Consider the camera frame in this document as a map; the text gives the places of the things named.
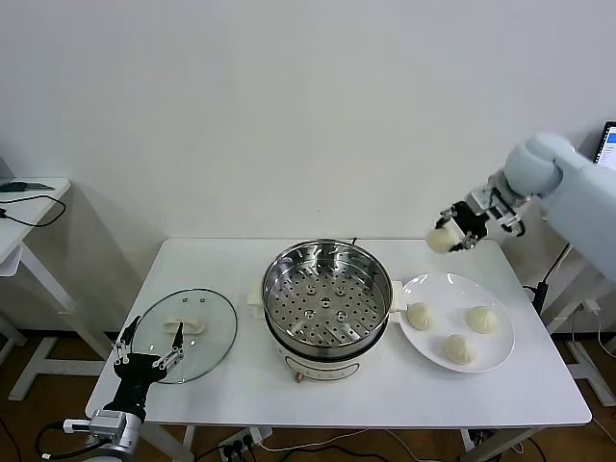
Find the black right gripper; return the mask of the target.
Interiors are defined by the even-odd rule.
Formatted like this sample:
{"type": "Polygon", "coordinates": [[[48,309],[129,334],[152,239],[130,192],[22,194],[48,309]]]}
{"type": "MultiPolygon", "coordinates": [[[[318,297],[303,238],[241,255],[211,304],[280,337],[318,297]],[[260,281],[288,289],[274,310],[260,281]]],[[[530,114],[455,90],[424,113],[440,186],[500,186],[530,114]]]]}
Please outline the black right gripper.
{"type": "Polygon", "coordinates": [[[486,213],[476,214],[464,201],[454,203],[440,213],[435,229],[442,229],[453,220],[464,236],[449,231],[449,252],[470,250],[475,247],[475,240],[480,241],[488,235],[486,213]]]}

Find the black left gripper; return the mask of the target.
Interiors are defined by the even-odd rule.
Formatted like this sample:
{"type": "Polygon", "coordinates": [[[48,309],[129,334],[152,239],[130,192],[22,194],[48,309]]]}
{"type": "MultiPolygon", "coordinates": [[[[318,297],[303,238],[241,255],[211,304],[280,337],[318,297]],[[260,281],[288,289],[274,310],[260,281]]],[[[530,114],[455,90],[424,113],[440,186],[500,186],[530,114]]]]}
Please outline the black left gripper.
{"type": "Polygon", "coordinates": [[[132,353],[131,345],[141,321],[136,316],[123,328],[114,342],[115,374],[120,382],[105,410],[119,412],[144,412],[149,387],[167,376],[184,358],[184,323],[180,321],[170,351],[163,357],[145,353],[132,353]]]}

